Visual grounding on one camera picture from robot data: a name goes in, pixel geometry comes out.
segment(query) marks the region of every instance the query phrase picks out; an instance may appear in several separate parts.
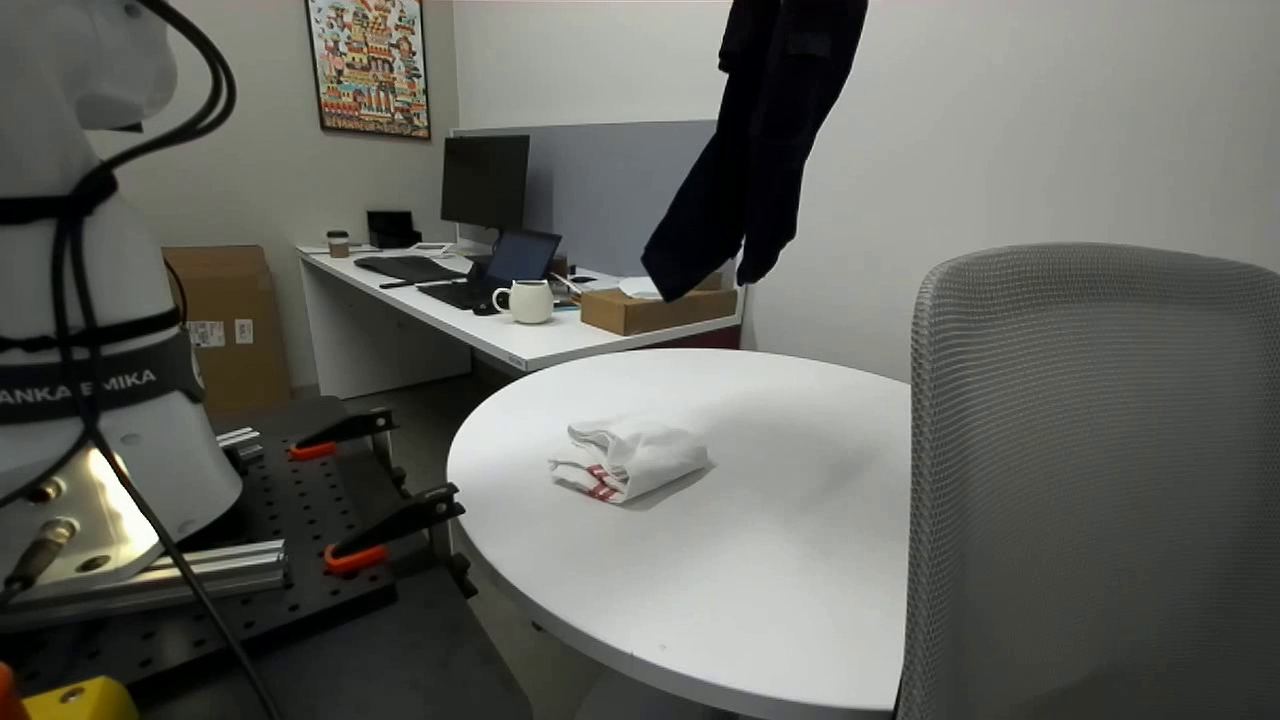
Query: folded white cloth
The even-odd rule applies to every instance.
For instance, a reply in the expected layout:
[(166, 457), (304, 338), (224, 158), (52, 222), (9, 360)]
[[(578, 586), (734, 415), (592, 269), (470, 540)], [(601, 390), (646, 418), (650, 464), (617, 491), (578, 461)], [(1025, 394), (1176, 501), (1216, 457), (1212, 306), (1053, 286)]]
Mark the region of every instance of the folded white cloth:
[(554, 480), (606, 505), (629, 505), (712, 464), (709, 443), (660, 415), (567, 424)]

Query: chair backrest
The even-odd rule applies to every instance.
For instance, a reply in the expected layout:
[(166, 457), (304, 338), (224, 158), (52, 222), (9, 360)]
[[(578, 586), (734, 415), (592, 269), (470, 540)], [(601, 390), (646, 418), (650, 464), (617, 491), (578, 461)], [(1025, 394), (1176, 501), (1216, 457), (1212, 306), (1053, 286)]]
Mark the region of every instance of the chair backrest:
[(1280, 275), (952, 260), (914, 403), (904, 720), (1280, 715)]

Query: white wall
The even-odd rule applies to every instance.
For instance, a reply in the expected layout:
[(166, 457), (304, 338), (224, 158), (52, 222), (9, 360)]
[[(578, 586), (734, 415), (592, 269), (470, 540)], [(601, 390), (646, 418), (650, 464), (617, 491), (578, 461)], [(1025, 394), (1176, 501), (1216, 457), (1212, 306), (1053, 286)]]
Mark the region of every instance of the white wall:
[(460, 0), (460, 129), (709, 121), (728, 0)]
[[(437, 141), (376, 141), (319, 132), (304, 0), (178, 0), (230, 55), (242, 78), (242, 107), (217, 134), (124, 167), (124, 192), (152, 218), (166, 242), (265, 242), (273, 254), (288, 323), (294, 381), (314, 385), (317, 365), (295, 284), (295, 238), (323, 238), (323, 229), (365, 236), (365, 207), (411, 207), (415, 222), (440, 229), (440, 134), (453, 107), (453, 10), (427, 3), (427, 85)], [(182, 55), (182, 101), (152, 129), (167, 129), (206, 101), (206, 66)]]
[(933, 264), (1124, 238), (1280, 269), (1275, 0), (875, 0), (761, 348), (908, 376)]

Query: monitor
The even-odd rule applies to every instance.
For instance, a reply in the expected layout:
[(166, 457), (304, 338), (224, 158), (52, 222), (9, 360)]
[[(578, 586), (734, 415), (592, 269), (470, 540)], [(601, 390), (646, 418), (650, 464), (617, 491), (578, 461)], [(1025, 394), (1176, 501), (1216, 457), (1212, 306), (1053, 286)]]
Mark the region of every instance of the monitor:
[(440, 217), (481, 229), (524, 222), (527, 134), (449, 134)]

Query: table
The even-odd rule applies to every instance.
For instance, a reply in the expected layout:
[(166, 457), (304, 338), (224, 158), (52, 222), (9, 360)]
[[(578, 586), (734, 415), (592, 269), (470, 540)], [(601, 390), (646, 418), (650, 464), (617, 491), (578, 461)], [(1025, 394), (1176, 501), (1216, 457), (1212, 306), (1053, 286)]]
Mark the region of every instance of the table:
[(726, 317), (642, 334), (617, 334), (579, 323), (578, 306), (562, 306), (554, 323), (527, 327), (505, 317), (472, 317), (415, 286), (379, 286), (390, 284), (390, 275), (355, 269), (351, 254), (323, 254), (317, 246), (300, 246), (300, 254), (317, 381), (323, 394), (368, 394), (384, 387), (460, 376), (470, 370), (472, 353), (524, 376), (578, 354), (650, 348), (740, 323), (740, 317)]
[[(706, 433), (718, 467), (629, 508), (548, 480), (563, 424), (629, 410)], [(488, 570), (563, 644), (740, 715), (896, 705), (908, 385), (765, 353), (592, 354), (488, 394), (449, 480)]]

